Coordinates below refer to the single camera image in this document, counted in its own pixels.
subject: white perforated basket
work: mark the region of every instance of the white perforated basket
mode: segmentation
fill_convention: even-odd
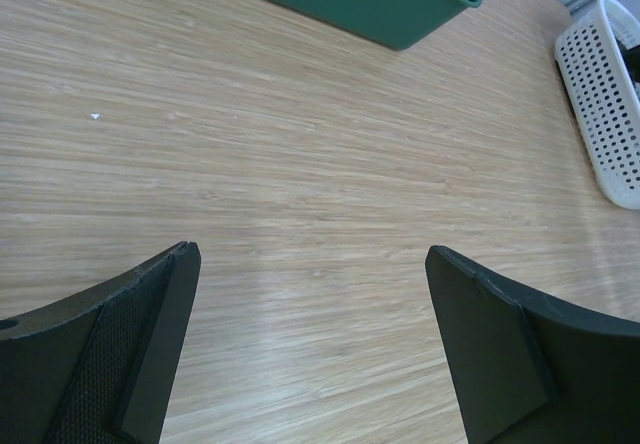
[[[598,5],[557,40],[558,61],[602,192],[640,209],[640,85],[616,43],[640,44],[640,23],[616,0]]]

